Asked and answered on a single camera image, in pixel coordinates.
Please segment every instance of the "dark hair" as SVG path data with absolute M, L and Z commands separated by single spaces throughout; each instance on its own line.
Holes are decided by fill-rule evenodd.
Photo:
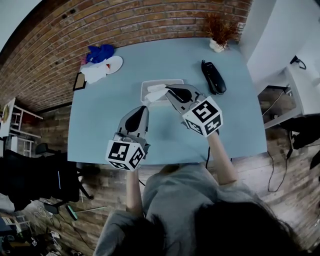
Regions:
M 203 205 L 194 216 L 196 255 L 297 254 L 292 228 L 266 206 L 253 202 Z
M 118 244 L 112 256 L 139 255 L 164 256 L 166 254 L 165 228 L 157 216 L 151 221 L 138 218 L 131 225 L 118 225 L 124 239 Z
M 119 225 L 123 241 L 112 256 L 164 256 L 172 244 L 157 216 L 139 218 L 132 225 Z M 301 251 L 292 228 L 278 220 L 262 204 L 220 201 L 203 205 L 194 214 L 195 255 L 275 254 L 294 255 Z

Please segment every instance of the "black telephone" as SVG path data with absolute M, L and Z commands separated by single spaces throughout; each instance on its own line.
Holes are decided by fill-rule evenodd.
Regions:
M 227 90 L 225 81 L 219 74 L 216 67 L 212 64 L 212 62 L 206 63 L 205 60 L 202 60 L 201 70 L 206 81 L 208 82 L 210 92 L 214 95 L 224 94 L 224 92 Z

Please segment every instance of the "table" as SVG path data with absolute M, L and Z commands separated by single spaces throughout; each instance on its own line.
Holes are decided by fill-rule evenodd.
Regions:
M 313 84 L 307 70 L 299 68 L 293 63 L 284 69 L 287 82 L 291 88 L 295 101 L 295 108 L 266 122 L 264 128 L 268 129 L 298 115 L 320 114 L 320 88 Z
M 223 95 L 212 96 L 222 110 L 220 138 L 230 158 L 267 151 L 259 101 L 239 47 L 215 53 L 208 38 L 177 38 L 116 49 L 123 66 L 114 74 L 74 92 L 68 135 L 68 160 L 107 164 L 108 141 L 121 118 L 141 105 L 143 81 L 183 79 L 209 95 L 201 61 L 212 62 L 226 84 Z M 146 140 L 149 148 L 142 164 L 205 161 L 208 142 L 181 124 L 172 106 L 150 107 Z
M 28 113 L 28 114 L 36 117 L 36 118 L 39 118 L 39 119 L 44 119 L 44 118 L 41 117 L 41 116 L 38 116 L 38 115 L 36 115 L 34 113 L 31 113 L 31 112 L 29 112 L 29 111 L 27 111 L 27 110 L 25 110 L 25 109 L 23 109 L 23 108 L 21 108 L 21 107 L 19 107 L 17 105 L 15 105 L 15 102 L 16 102 L 16 98 L 13 98 L 12 100 L 9 101 L 9 103 L 6 104 L 6 106 L 9 107 L 9 115 L 8 115 L 8 118 L 7 118 L 5 123 L 1 122 L 0 137 L 1 138 L 8 137 L 9 134 L 10 134 L 10 130 L 11 130 L 13 132 L 17 132 L 17 133 L 33 136 L 33 137 L 36 137 L 36 138 L 41 138 L 41 136 L 39 136 L 39 135 L 35 135 L 35 134 L 32 134 L 32 133 L 25 132 L 25 131 L 21 130 L 22 117 L 23 117 L 24 113 Z M 20 113 L 13 112 L 14 108 L 20 110 L 21 112 Z M 15 115 L 15 122 L 14 123 L 12 123 L 12 115 Z

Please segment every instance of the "blue cloth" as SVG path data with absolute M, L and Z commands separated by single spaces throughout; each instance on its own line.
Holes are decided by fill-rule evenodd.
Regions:
M 104 59 L 109 59 L 115 53 L 115 49 L 110 44 L 103 44 L 100 47 L 88 46 L 91 53 L 86 56 L 87 62 L 100 63 Z

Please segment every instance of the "white tissue box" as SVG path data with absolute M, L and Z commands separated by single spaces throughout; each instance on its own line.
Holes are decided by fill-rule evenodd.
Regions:
M 145 102 L 145 96 L 149 93 L 148 87 L 150 86 L 156 86 L 156 85 L 162 85 L 165 84 L 167 86 L 170 85 L 183 85 L 184 81 L 182 79 L 163 79 L 163 80 L 151 80 L 151 81 L 144 81 L 141 84 L 141 102 L 144 105 Z M 171 106 L 171 102 L 167 99 L 167 97 L 164 95 L 160 99 L 152 102 L 149 107 L 162 107 L 162 106 Z

